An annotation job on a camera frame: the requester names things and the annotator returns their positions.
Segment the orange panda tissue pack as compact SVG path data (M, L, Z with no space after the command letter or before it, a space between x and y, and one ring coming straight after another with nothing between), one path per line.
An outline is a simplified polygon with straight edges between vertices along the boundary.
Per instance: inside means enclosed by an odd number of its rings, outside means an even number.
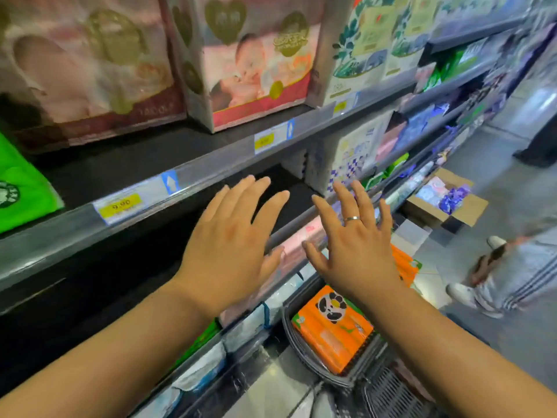
M370 340L373 325L355 305L324 285L290 320L294 330L334 375L341 375Z

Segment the grey shopping basket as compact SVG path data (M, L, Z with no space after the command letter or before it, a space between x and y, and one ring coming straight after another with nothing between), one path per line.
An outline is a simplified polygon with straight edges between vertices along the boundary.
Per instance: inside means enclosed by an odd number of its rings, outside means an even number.
M296 330L296 325L292 322L296 313L324 287L325 282L318 274L312 275L305 281L301 288L283 302L282 324L289 343L310 371L336 388L351 390L365 379L366 373L373 365L379 364L380 360L385 358L387 342L378 332L373 331L344 369L338 373L333 372L318 356L316 349L310 346L299 330Z

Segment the pale pink tissue pack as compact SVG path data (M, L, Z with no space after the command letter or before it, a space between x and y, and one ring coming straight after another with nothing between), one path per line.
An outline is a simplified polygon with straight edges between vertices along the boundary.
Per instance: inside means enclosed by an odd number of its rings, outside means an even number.
M319 247L325 239L326 233L321 218L317 216L280 245L281 262L266 283L274 285L306 259L303 242L310 242L315 247Z

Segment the black shopping basket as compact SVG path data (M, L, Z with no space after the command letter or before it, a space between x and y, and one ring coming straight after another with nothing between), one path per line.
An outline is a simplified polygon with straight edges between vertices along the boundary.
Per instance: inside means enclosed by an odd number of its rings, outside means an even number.
M372 418L443 418L433 397L399 358L372 368L361 391Z

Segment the row of white blue packs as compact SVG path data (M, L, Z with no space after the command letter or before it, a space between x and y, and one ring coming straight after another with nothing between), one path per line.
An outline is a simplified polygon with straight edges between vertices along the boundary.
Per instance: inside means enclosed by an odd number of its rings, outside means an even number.
M130 418L308 418L317 378L297 359L280 313L313 274L302 260L264 302L163 379Z

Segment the brown cardboard box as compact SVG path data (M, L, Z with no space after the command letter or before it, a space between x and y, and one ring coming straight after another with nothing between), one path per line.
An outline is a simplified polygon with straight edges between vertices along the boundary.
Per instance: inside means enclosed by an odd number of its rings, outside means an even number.
M445 169L437 169L400 207L417 225L442 228L455 235L477 224L489 203L472 193L474 182Z

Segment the grey metal shelving unit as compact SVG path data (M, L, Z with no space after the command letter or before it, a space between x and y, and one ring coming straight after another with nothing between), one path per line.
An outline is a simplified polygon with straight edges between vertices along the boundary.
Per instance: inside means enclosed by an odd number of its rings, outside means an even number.
M269 175L263 202L290 191L267 250L317 213L313 190L280 163L414 89L407 71L360 91L358 104L332 118L334 104L304 104L208 134L190 120L137 131L32 159L65 208L0 235L0 397L124 313L170 277L191 229L224 185L249 174ZM260 155L254 135L295 119L293 138ZM108 226L93 202L174 169L181 190Z

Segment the yellow price label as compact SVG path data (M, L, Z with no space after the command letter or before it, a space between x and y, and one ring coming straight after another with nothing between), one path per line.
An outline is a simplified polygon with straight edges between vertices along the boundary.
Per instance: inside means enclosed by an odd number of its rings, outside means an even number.
M279 125L270 127L254 135L254 154L260 155L283 142L290 140L294 135L295 119L290 119Z
M93 202L102 220L112 226L147 210L181 190L174 169L124 188Z
M333 109L332 118L337 118L351 111L358 104L359 93L359 91L353 92L338 99Z

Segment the blue packs on shelf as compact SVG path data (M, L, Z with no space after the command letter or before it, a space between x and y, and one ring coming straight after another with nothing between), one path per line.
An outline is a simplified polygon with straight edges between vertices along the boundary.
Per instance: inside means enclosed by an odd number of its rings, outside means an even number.
M406 147L418 139L424 132L429 122L443 116L450 109L449 102L430 104L408 118L407 126L400 132L399 138L393 148L394 151Z

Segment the white leaf print diaper pack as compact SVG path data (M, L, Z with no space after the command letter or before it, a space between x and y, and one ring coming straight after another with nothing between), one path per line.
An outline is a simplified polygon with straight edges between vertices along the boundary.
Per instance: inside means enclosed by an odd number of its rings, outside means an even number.
M440 0L326 0L306 104L323 107L416 69Z

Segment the green packs on shelf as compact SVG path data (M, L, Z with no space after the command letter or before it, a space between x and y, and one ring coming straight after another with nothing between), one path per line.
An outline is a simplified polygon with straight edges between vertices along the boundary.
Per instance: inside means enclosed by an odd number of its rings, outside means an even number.
M435 69L429 77L424 91L429 91L473 67L482 59L482 50L489 38L483 38L436 54Z

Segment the bright green soft pack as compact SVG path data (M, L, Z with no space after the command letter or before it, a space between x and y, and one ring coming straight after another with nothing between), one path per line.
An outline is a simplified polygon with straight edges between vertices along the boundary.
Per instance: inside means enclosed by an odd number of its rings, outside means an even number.
M0 234L63 207L46 177L0 132Z

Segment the person's left hand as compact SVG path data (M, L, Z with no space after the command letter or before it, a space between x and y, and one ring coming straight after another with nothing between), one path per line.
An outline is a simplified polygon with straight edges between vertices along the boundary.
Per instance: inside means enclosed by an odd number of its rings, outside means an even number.
M210 221L201 223L199 218L172 280L186 303L205 317L215 318L255 293L266 244L290 198L288 190L276 193L255 210L247 228L239 228L238 200L256 180L253 175L242 179L229 188Z

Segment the white blue checked pack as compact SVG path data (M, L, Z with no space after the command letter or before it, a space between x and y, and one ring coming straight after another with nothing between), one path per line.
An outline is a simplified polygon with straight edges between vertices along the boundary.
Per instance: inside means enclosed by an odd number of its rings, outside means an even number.
M384 109L314 141L308 150L304 181L322 196L334 182L348 184L377 152L394 108Z

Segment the person's right hand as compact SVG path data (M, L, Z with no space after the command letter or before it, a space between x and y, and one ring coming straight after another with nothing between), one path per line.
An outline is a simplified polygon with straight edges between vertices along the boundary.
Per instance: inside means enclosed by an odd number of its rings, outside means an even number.
M333 236L332 225L334 217L338 218L338 215L324 198L312 197L328 239L328 248L333 244L338 245L338 284L331 287L357 303L360 308L378 308L380 304L400 300L408 294L408 289L399 278L391 243L387 246L379 243L379 224L371 199L358 181L352 182L350 192L357 200L360 211L362 239Z

